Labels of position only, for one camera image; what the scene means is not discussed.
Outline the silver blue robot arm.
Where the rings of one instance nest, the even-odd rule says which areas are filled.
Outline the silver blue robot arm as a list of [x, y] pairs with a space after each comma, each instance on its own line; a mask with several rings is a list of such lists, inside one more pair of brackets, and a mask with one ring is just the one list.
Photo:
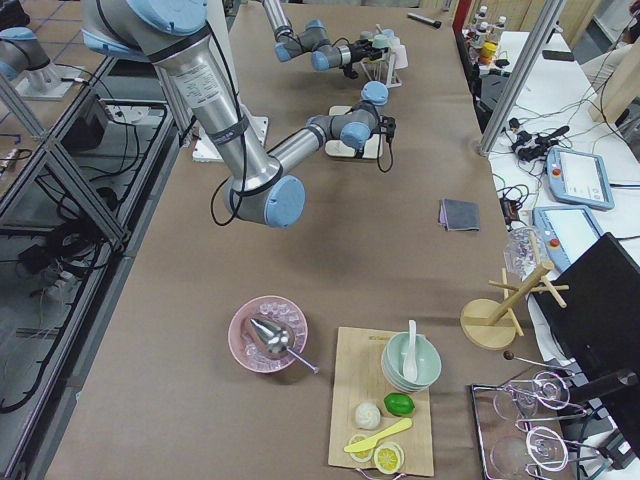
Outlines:
[[225, 25], [208, 22], [205, 1], [85, 1], [85, 45], [114, 58], [164, 70], [215, 145], [231, 175], [220, 188], [233, 218], [287, 228], [301, 216], [306, 193], [291, 170], [327, 142], [362, 153], [376, 134], [391, 139], [395, 120], [383, 113], [387, 87], [370, 81], [342, 115], [319, 115], [265, 150], [242, 106], [231, 56], [221, 48]]
[[307, 23], [305, 30], [297, 34], [294, 32], [289, 19], [286, 17], [280, 1], [261, 1], [269, 24], [273, 30], [274, 51], [280, 62], [311, 54], [311, 64], [316, 71], [326, 71], [333, 68], [343, 70], [348, 78], [357, 78], [352, 65], [362, 60], [379, 60], [386, 48], [376, 48], [373, 42], [361, 39], [353, 43], [338, 46], [332, 44], [325, 25], [318, 19]]

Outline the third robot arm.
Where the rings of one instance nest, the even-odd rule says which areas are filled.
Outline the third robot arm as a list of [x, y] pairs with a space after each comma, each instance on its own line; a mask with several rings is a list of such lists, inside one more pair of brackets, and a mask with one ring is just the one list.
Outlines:
[[10, 82], [20, 76], [18, 94], [28, 100], [61, 100], [71, 88], [64, 82], [68, 69], [55, 64], [27, 27], [1, 31], [1, 74]]

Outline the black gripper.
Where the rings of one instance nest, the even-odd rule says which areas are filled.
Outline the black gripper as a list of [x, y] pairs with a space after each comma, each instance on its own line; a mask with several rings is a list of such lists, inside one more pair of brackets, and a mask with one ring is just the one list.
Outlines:
[[374, 55], [374, 47], [369, 40], [357, 40], [347, 45], [349, 51], [348, 64], [359, 62], [364, 59], [371, 59]]
[[375, 133], [383, 135], [386, 140], [393, 140], [396, 131], [396, 120], [391, 116], [381, 116], [375, 128]]

